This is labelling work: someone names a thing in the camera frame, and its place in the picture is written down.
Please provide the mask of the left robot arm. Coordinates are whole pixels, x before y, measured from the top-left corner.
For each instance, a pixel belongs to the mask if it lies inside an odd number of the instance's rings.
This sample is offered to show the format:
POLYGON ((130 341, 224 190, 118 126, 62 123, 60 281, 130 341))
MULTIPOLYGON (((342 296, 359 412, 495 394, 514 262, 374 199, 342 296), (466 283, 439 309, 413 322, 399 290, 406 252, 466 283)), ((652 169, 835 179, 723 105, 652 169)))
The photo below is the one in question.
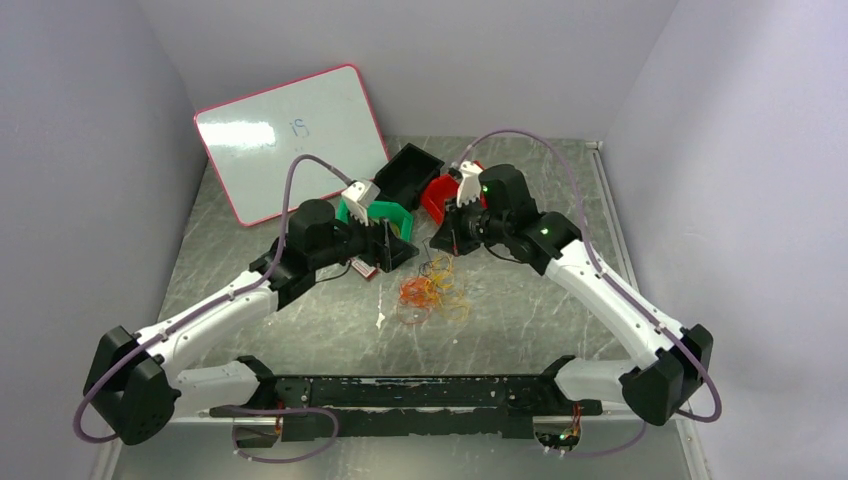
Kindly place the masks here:
POLYGON ((317 282, 319 270, 359 258, 390 272, 418 253, 384 222, 351 216, 343 222, 327 200, 303 202, 285 219, 270 249, 234 280, 187 310, 130 332, 122 326, 98 341, 74 414, 77 436, 92 407, 119 439, 137 445, 170 420, 202 410, 235 406, 261 416, 277 400, 274 375, 251 356, 222 366, 192 368, 204 352, 245 324, 262 320, 293 303, 317 282))

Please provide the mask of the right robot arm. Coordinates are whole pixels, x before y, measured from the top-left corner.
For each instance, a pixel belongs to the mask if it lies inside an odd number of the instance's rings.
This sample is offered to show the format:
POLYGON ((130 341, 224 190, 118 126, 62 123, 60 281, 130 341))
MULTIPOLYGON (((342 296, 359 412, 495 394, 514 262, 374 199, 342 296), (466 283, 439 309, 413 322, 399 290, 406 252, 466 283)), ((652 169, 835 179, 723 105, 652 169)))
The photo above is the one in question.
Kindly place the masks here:
POLYGON ((577 298, 628 354, 620 361, 573 359, 555 367, 539 389, 542 406, 562 414, 576 401, 619 403, 655 426, 681 414, 708 381, 711 332, 661 312, 600 258, 574 223, 559 212, 539 211, 514 166, 482 169, 464 162, 449 177, 457 190, 445 201, 431 248, 462 256, 481 246, 505 246, 512 260, 577 298))

